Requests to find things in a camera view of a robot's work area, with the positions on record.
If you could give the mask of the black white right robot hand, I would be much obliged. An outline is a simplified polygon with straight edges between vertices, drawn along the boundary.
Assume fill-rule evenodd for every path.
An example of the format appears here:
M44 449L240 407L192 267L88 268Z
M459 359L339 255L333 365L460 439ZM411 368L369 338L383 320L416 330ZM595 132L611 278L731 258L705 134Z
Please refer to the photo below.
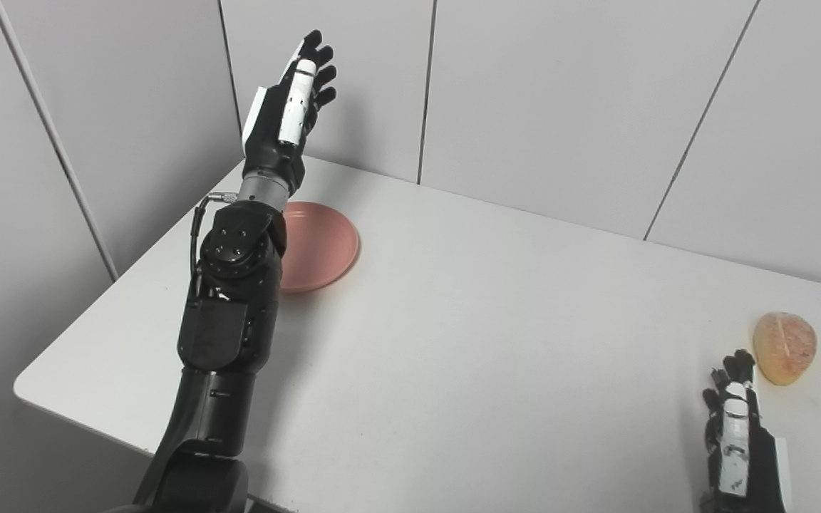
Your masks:
M708 481L701 512L790 511L788 449L762 423L753 355L743 348L727 355L711 382L703 390Z

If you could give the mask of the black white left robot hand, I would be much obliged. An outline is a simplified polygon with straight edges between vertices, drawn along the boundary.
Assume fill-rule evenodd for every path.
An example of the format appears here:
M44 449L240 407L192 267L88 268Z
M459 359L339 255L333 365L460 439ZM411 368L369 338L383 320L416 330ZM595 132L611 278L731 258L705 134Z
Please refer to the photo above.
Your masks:
M293 195L305 178L306 140L319 111L333 102L334 50L315 29L301 40L276 84L258 88L242 129L244 173L257 172Z

